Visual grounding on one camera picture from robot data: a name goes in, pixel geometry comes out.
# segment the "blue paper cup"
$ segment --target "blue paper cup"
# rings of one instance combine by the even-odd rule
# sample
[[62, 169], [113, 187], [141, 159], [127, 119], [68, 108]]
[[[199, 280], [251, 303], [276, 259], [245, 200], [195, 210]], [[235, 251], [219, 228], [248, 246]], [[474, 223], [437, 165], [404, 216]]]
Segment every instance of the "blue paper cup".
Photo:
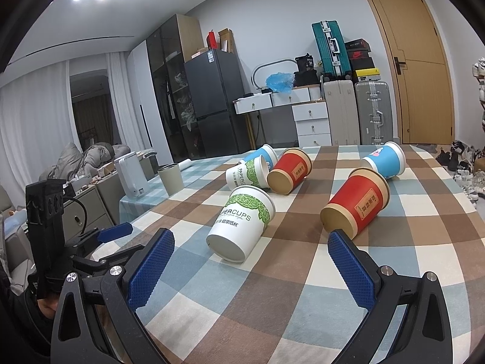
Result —
[[269, 165], [270, 171], [273, 169], [275, 164], [278, 162], [278, 156], [275, 152], [275, 150], [269, 146], [268, 144], [264, 144], [261, 148], [258, 150], [254, 151], [253, 153], [247, 155], [244, 159], [240, 161], [240, 163], [246, 163], [249, 160], [253, 160], [258, 156], [263, 156], [266, 162]]
[[372, 168], [385, 179], [401, 175], [406, 169], [406, 156], [395, 142], [386, 142], [384, 146], [364, 157], [362, 167]]

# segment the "wooden door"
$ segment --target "wooden door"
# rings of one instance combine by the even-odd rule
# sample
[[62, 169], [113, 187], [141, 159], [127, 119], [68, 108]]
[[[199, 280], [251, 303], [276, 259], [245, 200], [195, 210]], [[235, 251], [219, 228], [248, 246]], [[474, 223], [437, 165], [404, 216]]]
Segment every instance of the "wooden door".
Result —
[[453, 140], [453, 96], [443, 44], [423, 0], [369, 0], [394, 81], [403, 143]]

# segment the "gray mug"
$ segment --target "gray mug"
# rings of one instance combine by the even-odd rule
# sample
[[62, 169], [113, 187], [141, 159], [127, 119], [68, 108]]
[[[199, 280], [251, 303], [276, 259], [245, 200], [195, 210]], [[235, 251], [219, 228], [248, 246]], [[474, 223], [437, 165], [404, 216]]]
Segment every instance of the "gray mug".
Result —
[[158, 170], [158, 175], [160, 176], [169, 197], [178, 193], [185, 187], [182, 173], [180, 172], [180, 167], [177, 163], [163, 166]]

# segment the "silver suitcase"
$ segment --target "silver suitcase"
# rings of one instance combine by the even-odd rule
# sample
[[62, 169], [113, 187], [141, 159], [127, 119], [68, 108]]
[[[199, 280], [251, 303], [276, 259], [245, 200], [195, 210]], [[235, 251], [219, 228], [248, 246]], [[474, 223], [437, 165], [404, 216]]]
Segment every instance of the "silver suitcase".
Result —
[[323, 84], [332, 145], [360, 145], [356, 95], [351, 80]]
[[355, 84], [363, 145], [380, 145], [392, 141], [392, 111], [389, 86], [380, 80]]

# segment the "green leaf pattern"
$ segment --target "green leaf pattern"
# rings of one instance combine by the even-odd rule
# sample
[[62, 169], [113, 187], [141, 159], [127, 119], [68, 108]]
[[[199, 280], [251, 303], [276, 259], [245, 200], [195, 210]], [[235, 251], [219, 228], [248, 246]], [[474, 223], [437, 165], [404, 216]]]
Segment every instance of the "green leaf pattern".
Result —
[[231, 204], [239, 204], [244, 208], [257, 209], [258, 217], [264, 223], [264, 228], [268, 227], [270, 222], [270, 212], [266, 206], [257, 198], [249, 194], [235, 194], [227, 201], [226, 207]]
[[249, 160], [246, 163], [246, 168], [247, 168], [247, 177], [251, 181], [251, 184], [255, 187], [261, 188], [261, 186], [259, 185], [259, 182], [258, 182], [258, 176], [256, 175], [256, 168], [254, 166], [254, 159]]

